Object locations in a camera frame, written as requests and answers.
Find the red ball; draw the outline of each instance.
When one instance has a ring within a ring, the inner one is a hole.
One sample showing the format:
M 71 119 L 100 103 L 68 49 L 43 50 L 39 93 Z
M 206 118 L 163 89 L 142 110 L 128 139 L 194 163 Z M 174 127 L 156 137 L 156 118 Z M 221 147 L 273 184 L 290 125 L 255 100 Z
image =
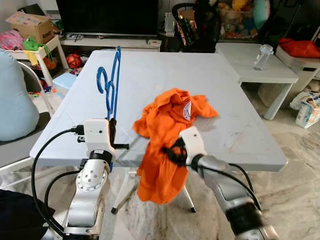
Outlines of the red ball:
M 72 53 L 66 57 L 66 62 L 71 69 L 77 69 L 82 66 L 82 60 L 78 54 Z

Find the white side table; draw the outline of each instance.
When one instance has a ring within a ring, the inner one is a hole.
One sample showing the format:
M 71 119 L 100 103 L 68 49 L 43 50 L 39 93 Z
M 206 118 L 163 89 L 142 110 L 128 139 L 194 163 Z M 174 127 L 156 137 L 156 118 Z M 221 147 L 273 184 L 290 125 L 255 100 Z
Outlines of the white side table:
M 53 49 L 58 48 L 58 52 L 59 52 L 59 56 L 60 56 L 60 59 L 61 59 L 62 66 L 63 66 L 63 68 L 65 70 L 67 70 L 69 68 L 69 66 L 68 66 L 64 51 L 62 50 L 62 47 L 61 47 L 61 44 L 60 44 L 60 41 L 59 41 L 59 36 L 57 36 L 57 35 L 54 36 L 54 38 L 52 38 L 50 41 L 48 41 L 46 43 L 46 45 L 48 46 L 50 52 Z M 18 60 L 29 60 L 28 57 L 25 55 L 24 51 L 22 51 L 22 50 L 17 50 L 17 51 L 6 50 L 6 52 L 10 53 L 15 59 L 18 59 Z M 53 85 L 52 77 L 51 77 L 51 75 L 50 75 L 50 73 L 48 71 L 48 68 L 47 68 L 47 66 L 46 66 L 46 64 L 44 62 L 44 57 L 47 56 L 45 48 L 44 47 L 39 48 L 38 51 L 34 51 L 34 54 L 36 56 L 36 59 L 39 62 L 39 65 L 40 65 L 41 70 L 43 72 L 43 76 L 44 76 L 44 79 L 45 79 L 46 83 L 49 86 L 52 86 Z
M 256 43 L 217 43 L 216 53 L 230 64 L 232 69 L 238 74 L 238 83 L 270 83 L 284 84 L 282 91 L 275 98 L 266 113 L 265 119 L 273 120 L 281 104 L 286 98 L 292 85 L 299 77 L 275 55 L 268 59 L 268 67 L 258 71 L 253 68 L 254 61 L 259 54 L 260 44 Z

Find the plastic storage box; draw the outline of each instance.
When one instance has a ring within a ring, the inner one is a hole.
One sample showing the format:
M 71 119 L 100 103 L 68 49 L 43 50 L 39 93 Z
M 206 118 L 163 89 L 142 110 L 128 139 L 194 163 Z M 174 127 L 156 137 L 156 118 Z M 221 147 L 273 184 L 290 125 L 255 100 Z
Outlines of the plastic storage box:
M 53 80 L 53 86 L 56 89 L 56 93 L 64 98 L 76 79 L 77 76 L 71 73 L 64 73 L 56 77 Z

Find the white chair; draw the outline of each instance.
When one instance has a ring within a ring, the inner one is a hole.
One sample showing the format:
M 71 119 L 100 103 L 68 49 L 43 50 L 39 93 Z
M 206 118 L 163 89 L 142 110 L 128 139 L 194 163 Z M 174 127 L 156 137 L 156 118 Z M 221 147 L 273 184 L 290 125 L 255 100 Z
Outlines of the white chair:
M 49 101 L 36 73 L 24 63 L 18 63 L 20 64 L 24 74 L 24 81 L 27 91 L 41 92 L 41 97 L 43 98 L 48 112 L 40 113 L 35 130 L 30 132 L 28 135 L 11 141 L 0 141 L 0 175 L 20 170 L 32 164 L 32 159 L 29 157 L 29 152 L 33 145 L 36 143 L 41 132 L 45 129 L 51 116 L 54 114 L 54 110 L 49 104 Z M 10 186 L 28 179 L 30 179 L 30 176 L 24 179 L 20 179 L 17 182 L 10 183 Z

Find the plastic water bottle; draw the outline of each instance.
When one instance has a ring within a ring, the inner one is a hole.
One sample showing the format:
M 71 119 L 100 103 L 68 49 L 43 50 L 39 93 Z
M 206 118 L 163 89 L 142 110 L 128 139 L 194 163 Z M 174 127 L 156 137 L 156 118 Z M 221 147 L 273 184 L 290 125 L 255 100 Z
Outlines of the plastic water bottle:
M 268 65 L 269 56 L 274 54 L 273 47 L 268 44 L 262 45 L 259 51 L 260 52 L 253 64 L 253 68 L 257 71 L 265 69 Z

